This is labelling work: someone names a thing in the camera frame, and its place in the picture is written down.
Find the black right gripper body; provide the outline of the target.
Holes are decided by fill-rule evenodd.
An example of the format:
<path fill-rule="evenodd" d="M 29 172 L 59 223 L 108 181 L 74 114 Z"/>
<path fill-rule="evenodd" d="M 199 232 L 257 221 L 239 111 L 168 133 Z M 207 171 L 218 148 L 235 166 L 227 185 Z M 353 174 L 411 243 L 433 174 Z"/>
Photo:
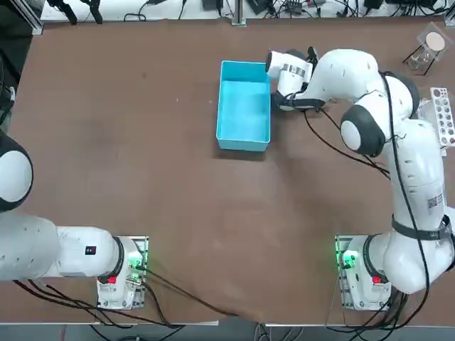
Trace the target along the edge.
<path fill-rule="evenodd" d="M 292 111 L 296 109 L 296 105 L 294 103 L 296 93 L 291 92 L 287 95 L 283 95 L 278 90 L 272 95 L 272 104 L 275 108 L 282 110 L 282 111 Z"/>

